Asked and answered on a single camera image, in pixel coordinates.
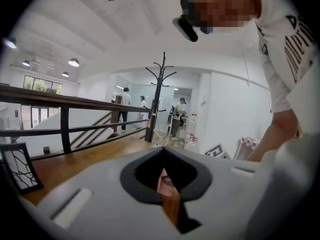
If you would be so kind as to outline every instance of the wooden railing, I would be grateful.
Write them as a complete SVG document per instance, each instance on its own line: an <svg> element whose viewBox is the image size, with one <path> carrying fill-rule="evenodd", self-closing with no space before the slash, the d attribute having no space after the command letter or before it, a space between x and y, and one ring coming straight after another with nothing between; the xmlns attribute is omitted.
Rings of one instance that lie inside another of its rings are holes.
<svg viewBox="0 0 320 240"><path fill-rule="evenodd" d="M75 149L71 149L71 142L69 138L70 133L85 132L90 130L108 129L112 127L130 125L141 122L146 122L149 119L127 121L127 122L116 122L101 125L91 125L82 127L69 128L69 109L85 109L85 110L104 110L104 111L127 111L127 112L144 112L150 113L150 109L142 107L124 106L120 104L97 101L86 98L63 96L53 93L40 92L36 90L28 90L22 88L16 88L11 86L0 85L0 102L16 103L28 106L46 106L46 107L60 107L60 128L57 129L31 129L31 130L0 130L0 137L22 137L22 136L43 136L43 135L61 135L63 152L46 154L40 156L33 156L32 160L46 159L50 157L61 156L76 152L91 147L95 147L104 143L109 143L129 135L141 132L146 128L142 128L136 131L122 134L114 138L106 139L104 141L93 143L94 140L90 140L90 143L86 146L79 146Z"/></svg>

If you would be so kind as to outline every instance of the black metal coat stand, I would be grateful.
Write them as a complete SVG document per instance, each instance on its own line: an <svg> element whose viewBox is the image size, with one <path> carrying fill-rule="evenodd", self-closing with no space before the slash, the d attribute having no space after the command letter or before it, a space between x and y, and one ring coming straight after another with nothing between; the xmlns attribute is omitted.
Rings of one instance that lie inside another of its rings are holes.
<svg viewBox="0 0 320 240"><path fill-rule="evenodd" d="M157 77L150 69L148 69L146 67L146 69L150 73L152 73L154 75L154 77L156 78L156 81L157 81L157 83L151 83L152 85L156 85L156 90L155 90L155 95L154 95L153 107L151 108L152 109L152 114L151 114L150 121L147 124L147 128L146 128L146 131L145 131L145 138L144 138L144 140L146 142L150 142L150 143L152 142L153 137L154 137L154 129L155 129L155 126L156 126L157 112L166 111L166 109L164 109L164 110L159 110L158 109L159 108L159 98L160 98L161 87L162 86L169 87L169 85L164 85L163 84L164 80L167 77L172 76L172 75L177 73L177 72L171 73L171 74L167 75L164 78L164 73L165 73L166 68L173 68L174 67L174 66L165 66L165 64L166 64L166 53L165 52L163 53L162 65L160 65L158 63L155 63L155 62L154 62L154 64L156 64L156 65L158 65L160 67L159 77Z"/></svg>

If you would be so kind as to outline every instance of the wooden floor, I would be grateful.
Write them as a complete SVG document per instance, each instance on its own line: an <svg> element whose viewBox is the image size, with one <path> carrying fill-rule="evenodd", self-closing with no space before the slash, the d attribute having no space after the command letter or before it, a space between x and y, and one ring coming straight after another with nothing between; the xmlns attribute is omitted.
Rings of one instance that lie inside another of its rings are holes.
<svg viewBox="0 0 320 240"><path fill-rule="evenodd" d="M23 197L37 205L51 190L87 167L101 161L127 156L149 149L154 144L131 136L79 152L33 161L34 169L44 188Z"/></svg>
<svg viewBox="0 0 320 240"><path fill-rule="evenodd" d="M142 131L137 136L131 135L79 152L33 161L34 169L44 188L25 194L23 197L37 205L51 190L91 165L105 160L129 156L134 152L152 148L156 144L158 146L179 146L177 141L170 140L169 135L162 136L162 139L155 136L153 143L149 143L139 139L144 134L145 131ZM180 194L176 189L172 197L163 196L162 209L174 226L177 226L179 207Z"/></svg>

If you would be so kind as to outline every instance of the black lettering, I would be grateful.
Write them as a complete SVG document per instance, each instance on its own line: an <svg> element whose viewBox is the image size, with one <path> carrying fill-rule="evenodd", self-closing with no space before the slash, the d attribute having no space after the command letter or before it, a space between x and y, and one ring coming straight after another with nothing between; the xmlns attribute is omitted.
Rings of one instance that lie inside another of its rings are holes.
<svg viewBox="0 0 320 240"><path fill-rule="evenodd" d="M299 23L299 26L300 26L301 31L307 36L307 38L310 40L310 42L314 43L315 38L314 38L313 34L310 32L310 30L308 29L308 27L306 25L303 25L302 23Z"/></svg>
<svg viewBox="0 0 320 240"><path fill-rule="evenodd" d="M292 35L291 36L291 39L292 41L294 42L295 46L298 48L298 50L300 51L301 55L304 55L305 54L305 51L302 50L302 47L301 45L297 44L297 41L294 39L294 36Z"/></svg>
<svg viewBox="0 0 320 240"><path fill-rule="evenodd" d="M289 52L289 50L285 47L284 51L286 53L286 55L288 56L289 60L291 61L294 70L298 73L298 66L296 65L296 62L294 60L294 58L292 57L291 53Z"/></svg>
<svg viewBox="0 0 320 240"><path fill-rule="evenodd" d="M300 64L301 57L287 36L285 37L285 43L288 45L289 49L292 48L290 50L293 52L294 57L296 58L297 62Z"/></svg>
<svg viewBox="0 0 320 240"><path fill-rule="evenodd" d="M285 16L291 23L293 29L295 30L296 29L296 26L297 26L297 18L295 16L292 16L292 15L288 15L288 16Z"/></svg>
<svg viewBox="0 0 320 240"><path fill-rule="evenodd" d="M299 45L302 48L302 42L300 41L300 39L294 34L293 37L298 41Z"/></svg>
<svg viewBox="0 0 320 240"><path fill-rule="evenodd" d="M292 67L291 67L291 64L290 64L290 62L289 62L288 58L286 58L286 61L288 62L289 67L290 67L290 69L291 69L291 73L292 73L292 76L293 76L294 82L295 82L295 83L297 83L297 76L296 76L296 74L294 73L294 71L292 70Z"/></svg>
<svg viewBox="0 0 320 240"><path fill-rule="evenodd" d="M304 42L304 44L309 47L309 44L307 43L307 41L302 37L302 35L300 35L299 30L296 32L296 34L297 34L299 37L301 37L301 39L302 39L302 41Z"/></svg>

